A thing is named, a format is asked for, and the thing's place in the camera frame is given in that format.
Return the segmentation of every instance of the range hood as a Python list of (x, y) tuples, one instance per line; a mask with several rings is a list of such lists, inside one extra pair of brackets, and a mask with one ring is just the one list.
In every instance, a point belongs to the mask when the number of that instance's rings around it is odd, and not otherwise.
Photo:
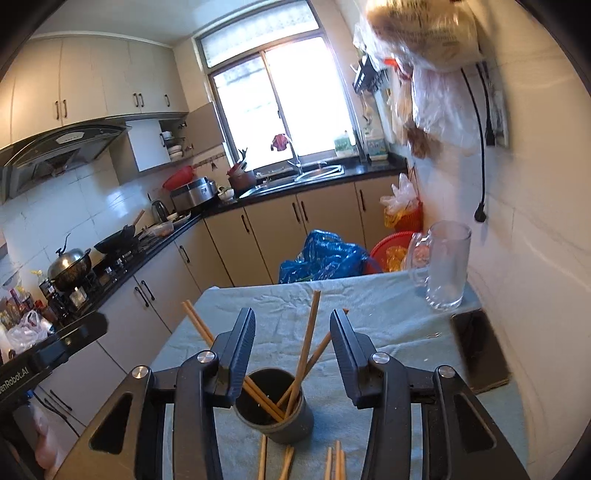
[(77, 125), (13, 148), (0, 173), (0, 205), (48, 178), (92, 162), (126, 130), (125, 125)]

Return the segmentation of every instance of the table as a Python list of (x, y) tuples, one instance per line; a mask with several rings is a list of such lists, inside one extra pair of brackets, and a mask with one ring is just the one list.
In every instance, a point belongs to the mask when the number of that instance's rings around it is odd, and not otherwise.
[[(435, 312), (406, 273), (366, 275), (289, 285), (243, 288), (211, 288), (195, 308), (214, 335), (232, 329), (241, 307), (256, 315), (256, 337), (248, 372), (262, 367), (281, 367), (295, 373), (314, 290), (321, 290), (316, 330), (311, 350), (329, 331), (333, 309), (348, 308), (355, 330), (369, 335), (378, 351), (387, 352), (408, 367), (435, 370), (451, 365), (463, 375), (464, 367), (450, 328), (451, 313)], [(480, 307), (467, 286), (464, 301), (454, 313)], [(179, 366), (206, 349), (198, 332), (184, 319), (153, 362), (154, 371)], [(291, 477), (322, 479), (326, 449), (341, 440), (347, 453), (348, 478), (361, 476), (371, 410), (357, 410), (347, 398), (332, 345), (329, 345), (303, 382), (306, 400), (314, 412), (310, 438), (295, 445)], [(479, 395), (521, 462), (528, 457), (525, 420), (515, 381)], [(164, 478), (171, 478), (171, 412), (167, 409), (164, 440)], [(420, 406), (413, 405), (411, 478), (421, 478)], [(226, 479), (256, 478), (261, 434), (246, 427), (233, 409), (215, 409), (217, 441)], [(268, 442), (267, 478), (279, 478), (284, 447)]]

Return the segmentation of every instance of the upper cabinet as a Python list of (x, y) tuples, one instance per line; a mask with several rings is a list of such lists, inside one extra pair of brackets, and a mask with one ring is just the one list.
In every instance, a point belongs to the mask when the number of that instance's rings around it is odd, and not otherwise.
[(188, 111), (170, 48), (87, 35), (27, 43), (0, 108), (0, 148), (109, 116)]
[(12, 143), (60, 128), (61, 38), (25, 45), (15, 59)]

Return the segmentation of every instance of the pot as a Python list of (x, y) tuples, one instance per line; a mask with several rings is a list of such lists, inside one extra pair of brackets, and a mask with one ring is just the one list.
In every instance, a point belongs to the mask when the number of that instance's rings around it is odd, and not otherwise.
[(47, 270), (49, 280), (62, 292), (80, 286), (92, 267), (90, 248), (84, 252), (79, 248), (74, 248), (66, 252), (69, 236), (70, 234), (68, 233), (64, 247), (56, 251), (58, 255), (57, 260)]
[(217, 186), (207, 177), (199, 178), (170, 192), (177, 212), (186, 212), (217, 196)]

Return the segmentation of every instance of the cabinet door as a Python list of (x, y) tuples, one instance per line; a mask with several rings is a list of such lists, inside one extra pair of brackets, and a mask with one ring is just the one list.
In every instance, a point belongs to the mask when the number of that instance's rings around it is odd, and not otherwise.
[(129, 44), (116, 38), (92, 38), (93, 65), (102, 79), (109, 116), (141, 113), (134, 97)]
[(365, 246), (353, 183), (343, 183), (297, 194), (306, 230), (326, 230), (345, 242)]
[(162, 321), (173, 332), (186, 314), (181, 302), (195, 303), (201, 291), (176, 247), (171, 244), (149, 261), (135, 279)]
[(125, 372), (94, 342), (57, 367), (40, 386), (52, 400), (70, 407), (74, 418), (88, 425), (124, 377)]
[(63, 39), (60, 97), (64, 125), (108, 115), (95, 41), (89, 37)]
[(142, 113), (167, 112), (168, 106), (160, 88), (159, 74), (154, 60), (154, 46), (141, 41), (129, 42), (131, 77), (139, 95)]
[(10, 123), (14, 79), (14, 68), (10, 68), (0, 82), (0, 150), (12, 143)]
[(202, 292), (233, 286), (205, 222), (191, 227), (174, 242)]
[(393, 183), (398, 185), (396, 177), (381, 177), (355, 182), (365, 245), (369, 252), (381, 239), (394, 233), (392, 229), (384, 226), (384, 207), (379, 202), (380, 197), (392, 195)]
[(109, 320), (109, 330), (97, 340), (125, 371), (150, 365), (170, 336), (139, 285), (130, 278), (99, 312)]
[(306, 241), (306, 228), (295, 195), (256, 203), (245, 208), (256, 241), (273, 283), (279, 280), (279, 266), (294, 260)]
[(271, 283), (244, 208), (214, 215), (205, 223), (235, 286)]
[(188, 112), (181, 79), (178, 76), (174, 52), (170, 48), (152, 46), (154, 63), (160, 83), (161, 95), (165, 100), (164, 112)]
[(170, 163), (158, 120), (134, 120), (126, 124), (131, 127), (127, 133), (139, 171)]
[(27, 43), (15, 59), (12, 142), (62, 126), (61, 38)]

